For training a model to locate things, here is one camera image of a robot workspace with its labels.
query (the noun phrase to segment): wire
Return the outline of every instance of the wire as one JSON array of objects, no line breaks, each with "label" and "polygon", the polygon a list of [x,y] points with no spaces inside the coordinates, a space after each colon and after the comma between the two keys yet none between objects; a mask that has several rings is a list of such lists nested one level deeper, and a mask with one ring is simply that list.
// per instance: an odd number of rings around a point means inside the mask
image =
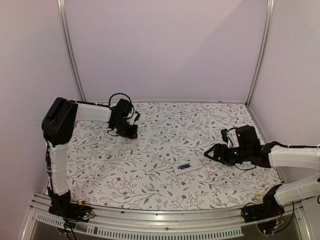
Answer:
[{"label": "wire", "polygon": [[246,205],[244,205],[244,207],[241,209],[241,216],[242,216],[243,218],[245,217],[245,208],[246,208],[246,206],[248,206],[249,204],[256,205],[254,202],[248,202]]},{"label": "wire", "polygon": [[288,149],[304,149],[304,148],[318,149],[318,148],[320,148],[319,146],[312,146],[312,145],[284,145],[278,141],[272,141],[270,143],[278,145],[283,148],[288,148]]},{"label": "wire", "polygon": [[128,100],[129,100],[129,102],[131,103],[131,106],[132,106],[132,115],[125,118],[126,120],[131,119],[131,118],[135,115],[135,106],[132,104],[131,98],[130,98],[127,94],[125,94],[125,93],[123,93],[123,92],[117,92],[117,93],[112,94],[111,97],[109,98],[108,106],[109,106],[109,107],[111,106],[111,99],[112,99],[114,96],[117,96],[117,95],[126,96],[126,97],[128,98]]},{"label": "wire", "polygon": [[[66,223],[69,222],[65,217],[63,218],[63,220],[64,220]],[[69,228],[70,228],[70,230],[71,230],[71,233],[72,233],[72,235],[73,235],[74,240],[77,240],[77,237],[76,237],[76,235],[75,235],[75,232],[74,232],[72,226],[70,225],[70,222],[68,223],[68,225],[69,225]],[[72,239],[69,237],[69,235],[67,234],[66,224],[64,224],[64,235],[65,235],[69,240],[72,240]]]},{"label": "wire", "polygon": [[291,215],[291,218],[290,218],[289,222],[287,223],[287,225],[285,225],[283,228],[281,228],[281,229],[278,230],[278,231],[277,231],[277,229],[278,229],[278,228],[277,228],[274,232],[272,232],[272,234],[264,234],[264,232],[268,232],[268,231],[274,229],[274,227],[273,227],[273,228],[270,228],[270,229],[267,229],[267,230],[264,230],[264,229],[260,229],[260,228],[258,227],[258,223],[256,223],[256,228],[259,230],[259,232],[260,232],[261,234],[263,234],[263,235],[265,235],[265,236],[269,236],[269,235],[273,235],[273,234],[280,233],[280,232],[284,231],[284,230],[290,225],[290,223],[292,222],[292,220],[293,220],[293,218],[294,218],[294,215],[295,215],[295,203],[292,202],[292,215]]},{"label": "wire", "polygon": [[287,223],[287,225],[285,225],[285,227],[281,228],[279,231],[275,231],[274,233],[277,234],[277,233],[280,233],[283,230],[285,230],[289,226],[289,224],[292,222],[292,219],[294,218],[294,215],[295,215],[295,203],[292,202],[292,215],[291,215],[291,218],[290,218],[289,222]]},{"label": "wire", "polygon": [[253,170],[253,169],[255,169],[257,166],[254,166],[254,167],[252,167],[252,168],[248,168],[248,169],[242,169],[242,168],[240,168],[240,167],[237,167],[237,165],[234,165],[237,169],[240,169],[240,170],[242,170],[242,171],[249,171],[249,170]]}]

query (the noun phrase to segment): white cable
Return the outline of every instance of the white cable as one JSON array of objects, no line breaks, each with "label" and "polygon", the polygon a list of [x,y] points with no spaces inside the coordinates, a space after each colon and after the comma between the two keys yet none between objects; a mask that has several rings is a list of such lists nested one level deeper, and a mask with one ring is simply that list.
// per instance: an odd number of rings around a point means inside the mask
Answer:
[{"label": "white cable", "polygon": [[301,180],[303,180],[303,179],[300,179],[300,180],[297,182],[297,184],[295,185],[295,190],[296,190],[296,192],[298,193],[300,199],[301,199],[301,200],[305,200],[305,199],[301,196],[301,194],[300,194],[300,192],[299,192],[299,190],[298,190],[298,185],[299,185],[299,183],[300,183]]}]

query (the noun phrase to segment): metal frame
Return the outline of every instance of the metal frame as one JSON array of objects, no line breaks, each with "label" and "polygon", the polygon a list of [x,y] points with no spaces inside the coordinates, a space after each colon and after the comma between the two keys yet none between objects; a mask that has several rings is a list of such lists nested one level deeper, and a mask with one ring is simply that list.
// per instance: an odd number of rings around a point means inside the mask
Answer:
[{"label": "metal frame", "polygon": [[[25,234],[22,240],[30,239],[28,236],[30,237],[32,233],[35,221],[62,228],[63,219],[48,213],[50,204],[51,200],[48,196],[39,193],[34,194],[29,207],[31,214],[25,228],[30,234]],[[203,235],[203,239],[205,239],[208,234],[226,231],[232,232],[236,229],[238,229],[238,234],[241,235],[241,227],[256,224],[256,222],[244,222],[241,216],[241,206],[221,209],[170,211],[135,210],[94,205],[91,207],[93,207],[96,216],[90,219],[88,223],[78,222],[75,227],[75,232],[108,239],[117,238],[110,235],[104,236],[104,233],[112,232],[119,236],[120,234],[163,236],[162,239],[166,239],[165,236],[167,236],[167,240],[174,239],[175,236],[176,239],[182,240],[181,236]],[[292,213],[291,203],[284,206],[284,209],[285,215],[290,215]],[[301,222],[299,225],[301,235],[304,240],[309,240],[310,238],[307,233],[309,233],[310,230],[308,229],[308,222],[301,202],[295,204],[295,212],[298,220]],[[226,235],[218,239],[227,239],[230,237],[230,235]]]},{"label": "metal frame", "polygon": [[271,29],[272,17],[274,14],[274,6],[275,6],[275,0],[268,0],[259,56],[258,56],[258,60],[257,60],[256,66],[254,69],[254,74],[253,74],[253,79],[252,79],[252,82],[250,85],[250,90],[249,90],[249,93],[248,93],[248,96],[247,96],[246,102],[245,102],[245,104],[247,106],[251,105],[251,102],[254,98],[257,83],[258,83],[260,72],[261,72],[262,65],[263,65],[263,61],[265,58],[267,43],[268,43],[270,29]]},{"label": "metal frame", "polygon": [[59,17],[60,17],[60,22],[61,22],[64,43],[65,43],[66,51],[68,54],[68,58],[69,58],[76,90],[78,91],[80,100],[86,102],[85,91],[84,91],[82,84],[81,84],[80,75],[78,72],[76,59],[75,59],[75,55],[74,55],[74,50],[73,50],[72,44],[71,44],[71,37],[70,37],[69,26],[68,26],[65,0],[57,0],[57,4],[58,4],[58,11],[59,11]]},{"label": "metal frame", "polygon": [[[67,12],[66,12],[66,6],[65,6],[65,0],[57,0],[57,5],[58,5],[58,12],[59,12],[59,17],[60,17],[60,22],[61,22],[61,29],[63,33],[63,38],[64,38],[64,43],[66,46],[67,54],[68,54],[68,59],[70,62],[71,66],[71,71],[72,75],[74,78],[75,86],[77,89],[77,92],[79,94],[79,97],[81,101],[86,102],[86,96],[85,96],[85,91],[82,87],[82,83],[80,80],[80,75],[79,71],[77,68],[77,63],[76,63],[76,58],[74,55],[72,43],[71,43],[71,36],[70,36],[70,31],[69,31],[69,26],[68,26],[68,19],[67,19]],[[271,29],[271,23],[272,23],[272,17],[274,13],[274,5],[275,5],[275,0],[268,0],[267,2],[267,8],[266,8],[266,16],[265,16],[265,22],[264,22],[264,29],[263,29],[263,35],[262,35],[262,41],[260,45],[260,51],[257,59],[257,63],[254,69],[254,74],[252,78],[252,82],[250,85],[249,93],[246,98],[245,104],[247,106],[250,106],[255,90],[257,87],[257,83],[259,80],[260,72],[262,69],[264,57],[266,54],[266,49],[267,49],[267,43],[268,43],[268,38],[270,34],[270,29]]]}]

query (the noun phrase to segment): patterned mat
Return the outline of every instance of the patterned mat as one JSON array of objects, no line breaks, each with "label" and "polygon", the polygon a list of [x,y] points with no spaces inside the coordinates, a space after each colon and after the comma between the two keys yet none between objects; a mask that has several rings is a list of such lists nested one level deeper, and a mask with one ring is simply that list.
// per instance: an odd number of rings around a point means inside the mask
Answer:
[{"label": "patterned mat", "polygon": [[[105,122],[80,121],[70,140],[67,178],[74,201],[142,210],[200,210],[260,202],[280,182],[275,169],[242,171],[203,157],[220,131],[255,126],[243,104],[136,103],[138,138],[110,136]],[[172,165],[203,168],[175,175]],[[248,164],[239,165],[247,169]]]}]

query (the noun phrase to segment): black cable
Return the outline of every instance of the black cable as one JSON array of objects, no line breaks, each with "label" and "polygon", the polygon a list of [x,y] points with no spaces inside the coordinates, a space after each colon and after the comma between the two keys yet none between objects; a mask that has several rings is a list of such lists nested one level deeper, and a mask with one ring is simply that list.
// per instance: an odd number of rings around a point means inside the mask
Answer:
[{"label": "black cable", "polygon": [[[71,233],[72,233],[72,235],[73,235],[74,240],[77,240],[77,237],[76,237],[76,235],[75,235],[75,232],[74,232],[72,226],[70,226],[69,223],[68,223],[68,225],[69,225],[69,228],[70,228],[70,230],[71,230]],[[69,240],[72,240],[72,239],[69,237],[68,233],[67,233],[66,224],[64,224],[64,233],[65,233],[65,236],[66,236]]]},{"label": "black cable", "polygon": [[109,107],[111,106],[111,99],[112,99],[114,96],[117,96],[117,95],[126,96],[126,97],[128,98],[128,100],[129,100],[129,102],[131,103],[131,105],[132,105],[132,115],[125,118],[126,120],[131,119],[131,118],[135,115],[135,106],[132,104],[131,98],[130,98],[127,94],[125,94],[125,93],[123,93],[123,92],[117,92],[117,93],[112,94],[111,97],[109,97],[108,106],[109,106]]},{"label": "black cable", "polygon": [[284,145],[278,141],[272,141],[270,143],[278,145],[283,148],[288,148],[288,149],[304,149],[304,148],[317,149],[317,148],[320,148],[319,146],[312,146],[312,145]]},{"label": "black cable", "polygon": [[289,226],[289,224],[292,222],[292,219],[294,218],[294,215],[295,215],[295,203],[292,202],[292,215],[291,215],[291,218],[290,218],[289,222],[287,223],[287,225],[284,228],[281,228],[279,231],[275,231],[274,233],[277,234],[277,233],[280,233],[283,230],[285,230]]},{"label": "black cable", "polygon": [[254,166],[254,167],[252,167],[252,168],[248,168],[248,169],[242,169],[242,168],[240,168],[240,167],[237,167],[237,165],[234,165],[237,169],[240,169],[240,170],[242,170],[242,171],[249,171],[249,170],[253,170],[253,169],[255,169],[257,166]]},{"label": "black cable", "polygon": [[246,205],[244,205],[244,207],[241,209],[241,216],[242,216],[243,218],[245,217],[245,208],[246,208],[246,206],[248,206],[249,204],[256,205],[254,202],[248,202]]}]

